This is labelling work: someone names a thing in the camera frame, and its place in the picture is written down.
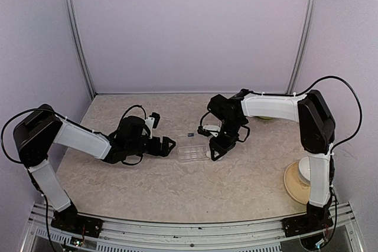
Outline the clear plastic pill organizer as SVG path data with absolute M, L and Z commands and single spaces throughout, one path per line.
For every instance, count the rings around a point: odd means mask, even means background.
M 177 155 L 181 163 L 206 161 L 207 149 L 208 139 L 198 133 L 179 133 L 177 136 Z

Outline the white bowl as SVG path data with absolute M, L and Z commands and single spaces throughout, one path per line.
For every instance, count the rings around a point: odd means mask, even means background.
M 298 162 L 298 176 L 301 182 L 310 185 L 311 170 L 309 157 L 304 157 Z

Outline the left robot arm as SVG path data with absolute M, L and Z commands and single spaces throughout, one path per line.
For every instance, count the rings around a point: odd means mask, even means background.
M 142 159 L 150 155 L 164 158 L 176 146 L 169 137 L 154 136 L 153 131 L 160 120 L 160 115 L 155 112 L 144 113 L 142 117 L 125 112 L 116 129 L 108 135 L 68 119 L 49 104 L 26 110 L 23 114 L 26 117 L 13 130 L 19 161 L 48 203 L 60 212 L 58 219 L 70 231 L 79 230 L 83 219 L 71 209 L 74 208 L 73 201 L 48 160 L 53 146 L 75 150 L 108 164 L 126 166 L 136 165 L 129 162 L 128 157 Z

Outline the right aluminium frame post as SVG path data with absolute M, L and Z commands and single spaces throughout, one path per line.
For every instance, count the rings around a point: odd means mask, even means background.
M 292 93 L 294 91 L 294 88 L 296 86 L 296 83 L 298 81 L 300 69 L 302 67 L 303 57 L 305 54 L 305 49 L 307 46 L 307 41 L 311 29 L 311 23 L 312 23 L 312 16 L 315 9 L 316 0 L 307 0 L 306 10 L 305 10 L 305 16 L 304 16 L 304 22 L 302 25 L 302 31 L 299 38 L 299 44 L 296 51 L 294 66 L 291 72 L 291 76 L 289 78 L 289 83 L 286 88 L 286 94 Z

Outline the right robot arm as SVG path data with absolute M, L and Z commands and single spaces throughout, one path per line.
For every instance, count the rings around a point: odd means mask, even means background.
M 305 212 L 314 231 L 331 204 L 335 120 L 320 92 L 273 96 L 249 90 L 210 99 L 208 155 L 230 166 L 225 190 L 239 218 Z

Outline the beige plate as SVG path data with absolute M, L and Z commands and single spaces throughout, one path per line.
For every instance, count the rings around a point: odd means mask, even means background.
M 310 184 L 299 171 L 299 161 L 291 163 L 284 172 L 283 183 L 289 196 L 296 202 L 306 205 L 309 201 Z

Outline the aluminium frame post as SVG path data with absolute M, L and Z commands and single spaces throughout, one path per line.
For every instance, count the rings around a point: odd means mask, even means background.
M 84 82 L 87 88 L 89 97 L 93 100 L 97 93 L 93 84 L 93 80 L 87 65 L 87 61 L 84 54 L 82 40 L 80 38 L 79 27 L 77 25 L 76 14 L 74 9 L 73 0 L 64 0 L 66 5 L 66 11 L 69 19 L 69 26 L 74 41 L 74 47 L 76 50 L 77 58 L 79 60 L 79 66 L 82 71 Z
M 305 10 L 305 16 L 304 16 L 304 22 L 302 25 L 302 31 L 299 38 L 299 44 L 296 51 L 294 66 L 291 72 L 291 76 L 289 78 L 289 83 L 286 88 L 286 94 L 292 93 L 294 91 L 294 88 L 296 86 L 296 83 L 298 81 L 300 69 L 302 67 L 303 57 L 305 54 L 305 49 L 307 46 L 307 41 L 311 29 L 311 23 L 312 23 L 312 16 L 315 9 L 316 0 L 307 0 L 306 10 Z

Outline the front aluminium rail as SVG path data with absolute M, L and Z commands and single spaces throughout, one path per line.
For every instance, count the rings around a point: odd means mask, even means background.
M 20 251 L 303 251 L 302 242 L 314 232 L 287 237 L 282 217 L 252 221 L 180 224 L 101 217 L 97 238 L 86 236 L 83 246 L 72 245 L 77 234 L 46 229 L 53 210 L 35 204 L 27 221 Z

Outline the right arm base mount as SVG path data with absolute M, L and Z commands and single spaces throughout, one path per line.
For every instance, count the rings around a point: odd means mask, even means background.
M 322 230 L 326 226 L 332 227 L 334 225 L 328 205 L 316 207 L 309 202 L 306 206 L 306 213 L 294 217 L 286 217 L 281 223 L 285 237 L 311 233 Z

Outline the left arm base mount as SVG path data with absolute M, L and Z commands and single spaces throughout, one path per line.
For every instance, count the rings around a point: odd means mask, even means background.
M 102 229 L 103 220 L 100 218 L 80 215 L 73 211 L 54 211 L 51 226 L 84 237 L 98 238 Z

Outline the green plate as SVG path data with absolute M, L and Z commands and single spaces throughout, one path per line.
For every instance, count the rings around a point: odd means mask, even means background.
M 266 116 L 257 116 L 256 118 L 264 122 L 271 122 L 275 120 L 275 118 L 266 117 Z

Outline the small white-capped pill bottle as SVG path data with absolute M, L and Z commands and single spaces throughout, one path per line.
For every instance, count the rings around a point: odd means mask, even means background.
M 212 153 L 210 150 L 206 152 L 206 157 L 210 158 L 211 161 L 220 161 L 223 159 L 223 156 L 220 155 L 218 152 Z

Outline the left aluminium frame post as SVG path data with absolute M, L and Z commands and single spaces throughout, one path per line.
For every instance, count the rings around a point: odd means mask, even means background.
M 76 50 L 77 58 L 79 60 L 79 66 L 82 71 L 84 82 L 87 88 L 89 97 L 93 100 L 97 93 L 93 84 L 93 80 L 87 65 L 87 61 L 84 54 L 82 40 L 80 38 L 79 27 L 77 25 L 76 14 L 74 9 L 73 0 L 64 0 L 66 5 L 66 11 L 69 19 L 69 26 L 74 41 L 74 47 Z

